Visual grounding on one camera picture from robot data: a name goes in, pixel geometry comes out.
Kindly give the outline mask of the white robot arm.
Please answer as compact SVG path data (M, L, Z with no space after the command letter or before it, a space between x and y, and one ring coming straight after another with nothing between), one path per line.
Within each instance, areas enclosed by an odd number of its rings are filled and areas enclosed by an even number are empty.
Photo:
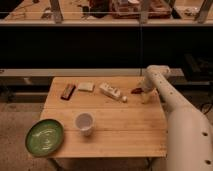
M167 171L213 171L213 126L167 80L170 68L150 65L141 88L144 93L157 89L170 108L167 133Z

